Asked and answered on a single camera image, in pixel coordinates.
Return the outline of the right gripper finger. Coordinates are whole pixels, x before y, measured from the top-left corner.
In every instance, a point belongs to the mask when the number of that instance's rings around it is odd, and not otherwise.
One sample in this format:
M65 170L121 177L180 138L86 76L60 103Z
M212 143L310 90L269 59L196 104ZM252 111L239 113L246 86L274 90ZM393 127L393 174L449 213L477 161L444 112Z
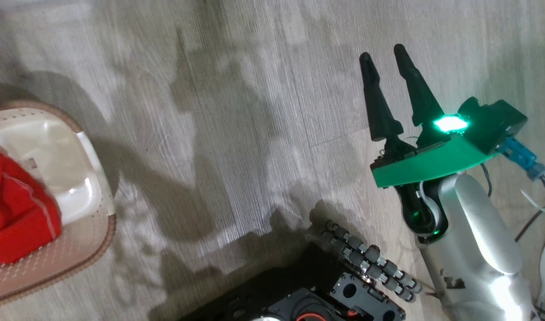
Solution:
M359 65L371 140L398 140L403 134L401 122L395 120L380 87L380 75L369 53L361 53Z
M401 43L393 47L397 67L405 80L409 99L413 108L413 125L421 126L445 116L421 72L414 65L406 48Z

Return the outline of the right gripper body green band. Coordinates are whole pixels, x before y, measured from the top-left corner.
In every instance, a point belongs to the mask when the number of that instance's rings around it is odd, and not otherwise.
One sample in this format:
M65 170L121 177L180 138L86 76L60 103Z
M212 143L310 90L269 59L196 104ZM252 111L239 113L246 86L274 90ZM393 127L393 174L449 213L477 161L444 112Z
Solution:
M404 221L417 237L437 238L448 226L440 201L425 184L437 185L444 177L494 157L494 152L481 151L467 137L476 124L462 115L442 116L422 126L419 139L424 143L417 146L388 136L384 154L372 163L376 185L395 189Z

